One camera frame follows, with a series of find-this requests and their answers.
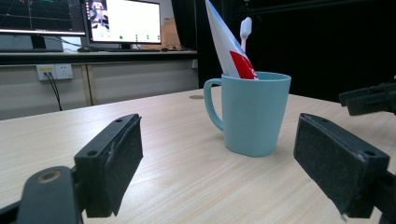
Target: red and white toothpaste tube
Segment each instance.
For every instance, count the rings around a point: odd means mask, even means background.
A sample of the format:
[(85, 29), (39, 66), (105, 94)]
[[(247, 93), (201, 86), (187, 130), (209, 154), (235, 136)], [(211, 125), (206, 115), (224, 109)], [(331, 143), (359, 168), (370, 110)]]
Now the red and white toothpaste tube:
[(210, 30), (223, 74), (230, 77), (258, 79), (253, 65), (233, 33), (209, 0), (205, 0), (205, 2)]

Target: white toothbrush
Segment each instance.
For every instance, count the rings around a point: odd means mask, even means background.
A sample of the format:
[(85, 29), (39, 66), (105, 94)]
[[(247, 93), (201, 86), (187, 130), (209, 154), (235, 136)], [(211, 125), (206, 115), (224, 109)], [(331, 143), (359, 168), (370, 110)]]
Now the white toothbrush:
[(241, 22), (241, 48), (244, 52), (246, 52), (246, 45), (248, 36), (251, 33), (251, 18), (247, 17)]

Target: table surface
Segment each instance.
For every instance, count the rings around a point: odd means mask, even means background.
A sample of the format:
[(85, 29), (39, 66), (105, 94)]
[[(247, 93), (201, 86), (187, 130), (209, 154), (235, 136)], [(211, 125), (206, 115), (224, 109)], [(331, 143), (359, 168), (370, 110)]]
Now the table surface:
[[(212, 91), (221, 113), (220, 87)], [(329, 119), (389, 154), (395, 174), (393, 114), (350, 117), (337, 103), (290, 95), (275, 152), (250, 158), (224, 146), (202, 95), (185, 91), (0, 121), (0, 207), (21, 198), (30, 175), (73, 167), (74, 155), (107, 124), (133, 113), (142, 117), (144, 158), (118, 216), (83, 215), (85, 223), (345, 223), (293, 158), (300, 113)], [(380, 215), (375, 209), (370, 219), (347, 222), (378, 223)]]

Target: monitor screen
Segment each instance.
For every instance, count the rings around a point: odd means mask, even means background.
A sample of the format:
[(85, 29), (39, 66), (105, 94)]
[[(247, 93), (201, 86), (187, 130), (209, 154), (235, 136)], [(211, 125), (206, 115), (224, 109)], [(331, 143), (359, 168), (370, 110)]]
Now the monitor screen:
[(0, 34), (85, 35), (79, 0), (0, 0)]
[(85, 0), (91, 43), (161, 44), (160, 4), (135, 0)]

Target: mug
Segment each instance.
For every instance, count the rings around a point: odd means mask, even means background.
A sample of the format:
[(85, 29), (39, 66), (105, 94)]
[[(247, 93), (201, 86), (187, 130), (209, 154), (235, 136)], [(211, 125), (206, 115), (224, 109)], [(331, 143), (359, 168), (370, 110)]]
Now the mug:
[[(224, 132), (225, 146), (249, 157), (266, 156), (275, 150), (291, 83), (287, 75), (256, 74), (258, 80), (222, 75), (204, 85), (207, 114)], [(221, 86), (222, 120), (213, 106), (214, 84)]]

